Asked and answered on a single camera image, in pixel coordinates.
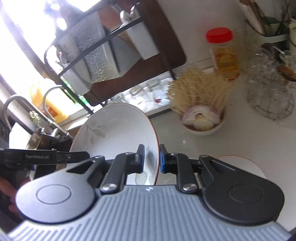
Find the black metal shelf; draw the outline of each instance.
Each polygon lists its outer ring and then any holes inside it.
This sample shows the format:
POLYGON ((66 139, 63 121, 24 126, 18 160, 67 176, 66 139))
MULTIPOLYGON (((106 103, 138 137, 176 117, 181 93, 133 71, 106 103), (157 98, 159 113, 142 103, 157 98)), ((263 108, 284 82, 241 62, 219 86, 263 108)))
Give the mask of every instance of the black metal shelf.
MULTIPOLYGON (((46 68, 48 68, 48 70, 54 75, 55 77, 55 82, 61 84, 66 90, 67 92, 79 103, 83 106, 83 108, 90 114, 93 114, 93 111, 87 107, 80 99, 79 97, 73 92, 71 91, 67 85, 62 81, 61 76, 66 73, 69 69, 71 69, 75 64, 77 64, 80 60, 82 60, 85 56, 87 56, 88 54, 90 54, 92 51, 94 51, 95 49, 97 49, 98 47, 100 47, 102 44, 106 43, 107 41, 111 40, 113 37, 117 36, 118 34, 122 33, 123 31, 143 22, 145 24, 145 16, 142 15, 142 17, 138 17, 133 19, 132 21, 121 25, 120 27, 114 29, 111 33, 107 34, 104 38, 100 39, 98 42, 96 42, 95 44, 93 44, 92 46, 90 46, 89 48, 87 48, 86 50, 84 50, 77 58, 75 58, 73 61, 71 61, 66 67, 63 68, 63 70, 60 73, 56 73, 49 65, 48 61, 47 61, 47 52, 50 49, 51 46, 56 45, 58 43, 58 41, 65 36, 67 33, 70 32, 71 28, 73 26, 75 26, 78 22, 80 22, 81 20, 83 20, 85 17, 91 15, 92 13, 104 8, 107 5, 113 5, 113 1, 111 0, 101 0, 99 3, 97 3, 96 5, 94 5, 93 7, 91 7, 89 10, 87 10, 86 12, 84 12, 79 18, 75 19, 67 28, 67 30, 65 30, 63 32, 63 34, 61 34, 59 37, 55 38, 54 41, 51 43, 51 45, 46 49, 45 53, 44 53, 44 63, 46 68)), ((159 53, 162 57, 162 60, 167 68, 167 70, 171 73, 173 79, 175 79, 175 75, 174 72, 168 62, 167 56, 164 54, 163 50, 160 48, 159 44, 158 44, 158 40, 156 38, 156 36, 154 36, 153 34, 151 34, 158 50, 159 53)))

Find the dish rack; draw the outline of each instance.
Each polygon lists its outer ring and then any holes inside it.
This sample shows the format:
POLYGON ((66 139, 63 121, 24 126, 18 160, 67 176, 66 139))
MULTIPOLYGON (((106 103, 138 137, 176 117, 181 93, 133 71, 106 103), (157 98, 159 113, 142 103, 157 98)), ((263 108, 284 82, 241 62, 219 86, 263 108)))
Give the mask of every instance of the dish rack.
MULTIPOLYGON (((84 13, 81 14, 81 16, 79 16, 78 18, 76 18, 74 21, 72 21, 69 25, 68 28, 63 31, 63 34, 61 34, 60 36, 58 36, 57 38, 55 38, 53 40, 53 42, 50 44, 50 46, 46 49, 45 53, 44 53, 44 63, 46 68, 50 71, 50 73, 53 76, 53 80, 55 81, 55 83, 57 84, 61 84, 62 87, 64 88, 63 91, 67 92, 68 94, 70 94, 89 114, 93 114, 94 112, 87 106, 85 105, 85 103, 83 103, 78 95, 76 93, 74 93, 61 79, 61 76, 63 74, 65 74, 68 70, 70 70, 71 68, 74 67, 75 64, 77 64, 80 60, 82 60, 85 56, 87 56, 88 54, 90 54, 92 51, 94 51, 95 49, 99 48, 101 45, 103 45, 104 43, 106 43, 107 41, 111 40, 112 38, 114 38, 115 36, 119 35, 120 33, 124 32, 125 30, 139 24, 139 23, 144 23, 147 27, 147 30, 149 32, 149 34, 152 36, 152 39, 159 51, 159 54, 163 60, 163 63, 166 67, 166 69, 169 71, 171 77, 175 80, 175 74, 172 70, 172 67, 170 65, 170 63, 168 62, 167 56, 165 55, 163 49, 160 47, 159 45, 159 41, 157 36, 155 36, 155 34, 152 33, 151 29, 149 29, 149 27, 147 26, 146 22, 147 22, 147 18, 145 16, 145 14, 143 12, 141 12, 140 9, 138 9, 140 16, 129 21, 126 24, 122 24, 120 27, 114 29, 113 31, 111 31, 110 33, 106 33, 106 36, 102 39, 100 39, 99 41, 97 41, 96 43, 94 43, 92 46, 88 47, 87 49, 85 49, 83 52, 80 53, 80 55, 75 58, 74 60, 72 60, 69 64, 67 64, 60 73, 56 73, 49 65, 48 60, 47 60, 47 52, 50 49, 50 47, 56 45, 58 43, 58 41, 63 38, 66 34, 68 34, 70 32, 70 30, 80 21, 82 21, 83 19, 85 19, 87 16, 103 9, 104 7, 110 5, 110 6, 114 6, 116 4, 116 1, 114 0, 101 0, 100 2, 98 2, 97 4, 95 4, 93 7, 91 7, 90 9, 88 9, 87 11, 85 11, 84 13)), ((104 107, 105 104, 97 97, 97 99, 99 100, 99 103, 104 107)))

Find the spice jar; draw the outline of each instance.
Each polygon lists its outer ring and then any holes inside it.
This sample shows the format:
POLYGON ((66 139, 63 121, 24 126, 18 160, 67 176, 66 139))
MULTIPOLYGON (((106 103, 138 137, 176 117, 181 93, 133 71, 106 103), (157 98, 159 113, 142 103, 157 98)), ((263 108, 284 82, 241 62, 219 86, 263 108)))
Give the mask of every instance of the spice jar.
POLYGON ((226 80, 239 76, 239 61, 235 54, 232 31, 228 28, 213 28, 206 33, 214 67, 226 80))

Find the garlic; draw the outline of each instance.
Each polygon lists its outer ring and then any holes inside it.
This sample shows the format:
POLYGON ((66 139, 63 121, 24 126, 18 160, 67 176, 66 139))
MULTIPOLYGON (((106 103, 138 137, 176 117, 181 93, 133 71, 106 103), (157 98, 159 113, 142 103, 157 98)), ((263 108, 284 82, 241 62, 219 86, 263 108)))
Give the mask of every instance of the garlic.
POLYGON ((190 108, 182 117, 184 125, 193 126, 199 131, 208 131, 221 122, 220 113, 206 105, 190 108))

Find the white bowl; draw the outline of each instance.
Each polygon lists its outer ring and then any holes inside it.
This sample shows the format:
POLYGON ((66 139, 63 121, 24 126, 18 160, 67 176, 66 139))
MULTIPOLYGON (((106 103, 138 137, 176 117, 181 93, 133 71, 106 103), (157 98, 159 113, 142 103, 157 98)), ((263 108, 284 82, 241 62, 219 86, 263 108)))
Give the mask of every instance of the white bowl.
POLYGON ((225 117, 226 117, 226 109, 222 113, 222 120, 221 120, 221 122, 218 125, 216 125, 214 128, 212 128, 212 129, 210 129, 208 131, 197 131, 197 130, 194 129, 194 127, 187 126, 187 125, 184 125, 184 124, 182 124, 182 126, 184 126, 189 132, 191 132, 194 135, 201 136, 201 137, 202 136, 208 136, 208 135, 213 134, 214 132, 216 132, 217 130, 219 130, 221 128, 221 126, 225 122, 225 117))
POLYGON ((143 174, 130 174, 129 185, 155 185, 159 169, 159 144, 148 117, 137 107, 116 103, 94 113, 80 128, 70 151, 87 151, 91 157, 114 159, 125 152, 136 152, 145 146, 143 174))

